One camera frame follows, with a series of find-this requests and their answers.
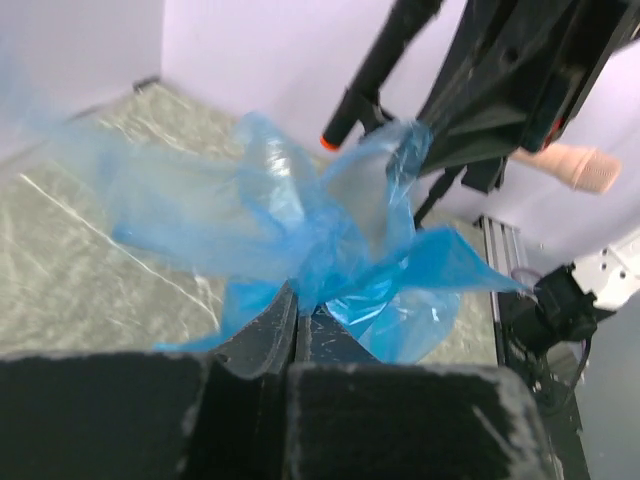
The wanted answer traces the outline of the blue plastic trash bag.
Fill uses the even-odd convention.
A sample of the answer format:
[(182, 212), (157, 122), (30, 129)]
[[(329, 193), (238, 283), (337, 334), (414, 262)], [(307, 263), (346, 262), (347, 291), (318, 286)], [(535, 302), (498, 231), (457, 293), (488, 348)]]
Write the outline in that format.
[(387, 124), (323, 173), (257, 114), (237, 124), (232, 160), (86, 124), (43, 132), (115, 242), (226, 280), (221, 324), (190, 352), (238, 333), (288, 285), (301, 313), (324, 308), (377, 359), (410, 364), (448, 336), (462, 293), (509, 287), (455, 229), (414, 226), (410, 192), (432, 141), (418, 123)]

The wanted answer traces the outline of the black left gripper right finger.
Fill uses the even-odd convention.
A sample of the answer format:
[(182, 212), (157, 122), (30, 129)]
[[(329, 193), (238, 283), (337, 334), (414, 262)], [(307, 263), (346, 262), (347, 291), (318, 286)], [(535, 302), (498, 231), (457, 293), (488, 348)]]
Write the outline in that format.
[(317, 358), (296, 317), (288, 479), (555, 479), (532, 395), (510, 369)]

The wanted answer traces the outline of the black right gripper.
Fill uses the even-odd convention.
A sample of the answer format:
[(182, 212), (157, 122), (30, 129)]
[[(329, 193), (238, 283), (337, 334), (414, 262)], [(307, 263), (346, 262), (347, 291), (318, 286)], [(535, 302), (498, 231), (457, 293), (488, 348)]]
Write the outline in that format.
[(558, 139), (638, 24), (636, 1), (467, 2), (418, 115), (421, 175)]

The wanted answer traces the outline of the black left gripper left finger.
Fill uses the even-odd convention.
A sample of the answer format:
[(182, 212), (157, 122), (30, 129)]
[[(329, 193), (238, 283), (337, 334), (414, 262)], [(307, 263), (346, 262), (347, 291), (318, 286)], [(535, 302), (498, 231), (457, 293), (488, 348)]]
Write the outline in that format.
[(5, 479), (278, 479), (297, 300), (201, 353), (1, 359)]

